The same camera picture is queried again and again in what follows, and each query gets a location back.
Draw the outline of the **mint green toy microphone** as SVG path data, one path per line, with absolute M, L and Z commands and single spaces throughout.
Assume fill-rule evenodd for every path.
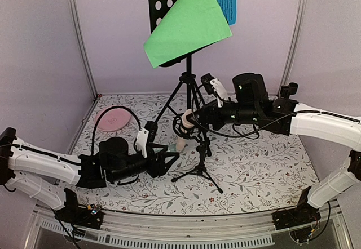
M 161 145 L 160 147 L 156 147 L 153 149 L 154 153 L 163 153 L 163 152 L 176 152 L 176 146 L 175 144 L 171 144 L 171 145 Z

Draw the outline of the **beige toy microphone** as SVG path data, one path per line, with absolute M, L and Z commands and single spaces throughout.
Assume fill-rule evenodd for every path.
M 192 113 L 191 109 L 187 109 L 183 115 L 181 116 L 181 123 L 180 123 L 180 131 L 183 133 L 187 133 L 194 125 L 187 120 L 187 116 Z M 181 152 L 184 147 L 186 146 L 186 140 L 183 137 L 179 137 L 175 148 L 177 152 Z

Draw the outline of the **black round-base mic stand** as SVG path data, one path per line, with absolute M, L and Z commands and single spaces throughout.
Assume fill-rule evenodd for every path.
M 298 90 L 298 84 L 291 82 L 288 85 L 281 86 L 279 91 L 279 98 L 281 99 L 289 99 L 291 95 L 295 95 Z

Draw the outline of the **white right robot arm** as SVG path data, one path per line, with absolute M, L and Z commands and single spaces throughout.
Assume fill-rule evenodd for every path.
M 202 77 L 207 93 L 216 99 L 191 112 L 187 120 L 198 128 L 217 134 L 226 124 L 257 125 L 280 135 L 301 135 L 331 141 L 351 149 L 349 156 L 337 170 L 325 179 L 305 189 L 292 211 L 292 220 L 304 224 L 314 210 L 360 182 L 360 118 L 310 107 L 290 99 L 298 84 L 282 86 L 275 100 L 270 100 L 263 77 L 255 73 L 239 74 L 232 79 L 236 101 L 228 100 L 218 80 L 210 74 Z

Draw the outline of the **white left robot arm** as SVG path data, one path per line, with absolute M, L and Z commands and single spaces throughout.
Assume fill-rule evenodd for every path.
M 62 214 L 72 223 L 79 223 L 84 212 L 77 204 L 77 194 L 60 190 L 45 181 L 51 177 L 79 188 L 105 188 L 135 182 L 141 173 L 152 178 L 164 176 L 179 153 L 166 145 L 147 142 L 148 132 L 141 129 L 135 141 L 134 154 L 129 154 L 125 139 L 112 137 L 99 143 L 93 155 L 69 155 L 31 145 L 16 136 L 8 127 L 1 132 L 1 185 L 13 192 L 20 190 Z

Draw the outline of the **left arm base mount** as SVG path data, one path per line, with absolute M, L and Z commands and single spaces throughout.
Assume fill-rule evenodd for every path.
M 65 188 L 64 192 L 64 207 L 55 210 L 55 218 L 61 222 L 70 223 L 76 234 L 83 234 L 77 226 L 99 230 L 104 219 L 102 208 L 95 204 L 86 207 L 80 206 L 77 194 L 74 191 Z

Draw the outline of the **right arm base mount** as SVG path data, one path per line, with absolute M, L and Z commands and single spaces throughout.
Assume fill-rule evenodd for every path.
M 315 226 L 308 226 L 306 228 L 289 232 L 290 237 L 298 244 L 309 243 L 321 236 L 326 230 L 331 217 L 331 204 L 328 201 L 328 217 L 326 223 L 323 229 L 315 235 L 315 232 L 317 232 L 320 227 L 321 215 L 319 208 L 313 208 L 307 203 L 307 195 L 310 190 L 311 187 L 309 186 L 302 191 L 295 208 L 279 208 L 271 214 L 276 230 L 292 228 L 307 223 L 316 223 Z

